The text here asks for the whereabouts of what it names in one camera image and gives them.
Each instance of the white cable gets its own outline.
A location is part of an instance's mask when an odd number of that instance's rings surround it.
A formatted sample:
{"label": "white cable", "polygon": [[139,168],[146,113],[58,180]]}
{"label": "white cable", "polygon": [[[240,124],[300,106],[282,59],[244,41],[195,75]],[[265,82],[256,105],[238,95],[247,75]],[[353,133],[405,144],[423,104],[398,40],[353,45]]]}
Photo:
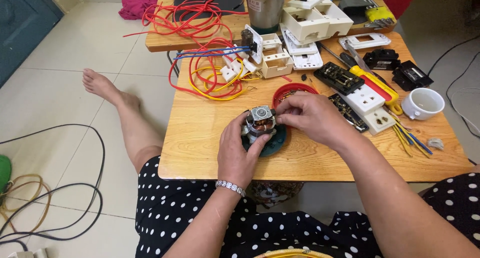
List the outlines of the white cable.
{"label": "white cable", "polygon": [[475,90],[480,90],[480,88],[476,88],[476,87],[468,87],[468,88],[462,88],[462,89],[459,89],[457,91],[455,91],[452,96],[450,97],[451,99],[451,102],[452,102],[452,107],[453,107],[453,110],[455,110],[456,113],[458,113],[460,116],[462,116],[462,118],[465,119],[465,121],[467,121],[469,124],[471,124],[475,130],[477,131],[477,133],[480,133],[480,130],[477,126],[475,126],[470,120],[468,120],[465,116],[463,116],[461,113],[459,113],[459,111],[455,108],[455,105],[453,104],[453,96],[458,93],[459,91],[462,91],[462,90],[466,90],[466,89],[475,89]]}

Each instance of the wooden table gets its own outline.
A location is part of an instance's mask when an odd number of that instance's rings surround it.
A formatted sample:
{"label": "wooden table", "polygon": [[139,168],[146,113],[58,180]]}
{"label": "wooden table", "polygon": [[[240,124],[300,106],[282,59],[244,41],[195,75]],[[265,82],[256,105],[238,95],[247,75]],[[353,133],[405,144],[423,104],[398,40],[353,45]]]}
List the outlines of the wooden table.
{"label": "wooden table", "polygon": [[[386,6],[383,0],[374,0],[379,6]],[[162,3],[163,6],[173,5],[173,0],[158,0],[158,4]],[[334,0],[334,3],[338,5],[339,1]],[[245,11],[247,9],[247,3],[244,2]],[[165,16],[166,11],[162,10],[159,12],[159,15]],[[195,22],[192,24],[197,24],[200,22],[205,21],[206,19],[196,19]],[[233,34],[233,43],[240,45],[240,41],[242,37],[240,36],[240,32],[245,28],[245,24],[250,24],[250,20],[248,15],[227,15],[222,16],[222,22],[226,24],[232,31]],[[371,28],[364,28],[363,24],[353,25],[348,35],[357,35],[357,34],[365,34],[365,33],[388,33],[393,30],[395,25],[380,29],[380,30],[373,30]],[[153,31],[153,24],[150,25],[150,31]],[[160,32],[167,33],[168,30],[164,28],[159,28]],[[207,30],[203,33],[203,35],[207,35],[212,33],[213,29]],[[206,44],[209,40],[214,37],[224,37],[228,39],[230,37],[228,31],[225,28],[221,28],[215,35],[210,38],[205,38],[198,40],[201,44]],[[145,45],[147,46],[148,50],[151,52],[164,52],[164,51],[179,51],[179,50],[188,50],[188,49],[195,49],[198,45],[189,38],[183,38],[178,36],[177,34],[172,35],[159,35],[157,33],[148,33],[147,38],[145,40]]]}
{"label": "wooden table", "polygon": [[[392,43],[385,48],[398,52],[401,61],[413,61],[405,42],[398,33],[391,32],[386,35],[392,40]],[[322,43],[337,54],[343,51],[337,39],[323,40]],[[363,56],[365,52],[370,51],[372,49],[363,49],[359,50],[359,53]],[[325,63],[332,61],[341,65],[325,51],[321,53],[321,57]],[[220,58],[217,59],[217,62],[218,65],[224,65]],[[189,60],[183,60],[177,85],[191,89],[188,82],[188,64]],[[317,80],[311,70],[293,71],[288,77],[293,82],[302,82],[301,75],[304,73],[312,78],[322,94],[333,95],[333,91],[326,84]],[[407,92],[392,82],[391,71],[378,71],[378,74],[393,86],[399,93],[400,99],[407,95]],[[250,81],[248,86],[254,86],[256,89],[231,101],[207,100],[177,90],[166,130],[165,144],[158,169],[159,176],[164,179],[216,179],[217,152],[220,134],[224,127],[247,109],[260,105],[271,105],[275,90],[287,83],[282,77]],[[436,137],[442,139],[445,146],[444,151],[434,149],[431,159],[426,158],[414,148],[412,150],[414,157],[410,158],[404,152],[392,128],[375,137],[372,137],[369,132],[363,133],[406,181],[434,182],[468,172],[471,169],[471,164],[443,113],[437,114],[427,121],[412,121],[406,119],[405,115],[401,117],[405,124],[415,128],[413,133],[423,143],[426,143],[429,138]],[[280,151],[270,157],[259,159],[254,179],[353,181],[350,170],[335,151],[313,142],[297,129],[291,129],[288,135],[289,137]]]}

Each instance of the polka dot dress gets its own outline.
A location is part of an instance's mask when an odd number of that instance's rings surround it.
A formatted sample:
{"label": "polka dot dress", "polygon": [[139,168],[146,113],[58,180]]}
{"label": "polka dot dress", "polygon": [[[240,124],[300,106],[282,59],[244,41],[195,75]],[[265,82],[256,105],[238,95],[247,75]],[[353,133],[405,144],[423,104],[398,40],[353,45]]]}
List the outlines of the polka dot dress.
{"label": "polka dot dress", "polygon": [[[135,229],[140,241],[135,256],[139,258],[162,257],[215,190],[214,181],[159,178],[159,158],[145,163],[138,178]],[[424,195],[429,205],[477,246],[479,187],[480,174],[466,174],[441,181]],[[248,197],[239,201],[231,215],[220,257],[251,258],[294,248],[342,258],[383,257],[368,218],[361,212],[339,211],[325,225],[301,211],[258,214]]]}

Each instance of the white cup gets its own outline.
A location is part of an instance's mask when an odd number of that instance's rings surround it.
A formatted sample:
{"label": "white cup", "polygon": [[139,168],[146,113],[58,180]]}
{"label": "white cup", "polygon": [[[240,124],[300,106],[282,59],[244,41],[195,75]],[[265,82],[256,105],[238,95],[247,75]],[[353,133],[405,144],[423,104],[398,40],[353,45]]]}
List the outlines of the white cup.
{"label": "white cup", "polygon": [[427,120],[444,108],[443,97],[428,88],[414,89],[402,100],[403,112],[411,119]]}

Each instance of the bare foot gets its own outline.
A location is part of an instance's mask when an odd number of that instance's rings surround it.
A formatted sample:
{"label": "bare foot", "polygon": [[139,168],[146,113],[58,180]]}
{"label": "bare foot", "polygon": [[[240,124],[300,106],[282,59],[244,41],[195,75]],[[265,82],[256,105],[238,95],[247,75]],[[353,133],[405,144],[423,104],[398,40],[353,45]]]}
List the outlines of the bare foot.
{"label": "bare foot", "polygon": [[126,105],[138,109],[140,106],[137,96],[120,91],[107,77],[89,68],[83,70],[82,82],[87,92],[98,95],[117,108]]}

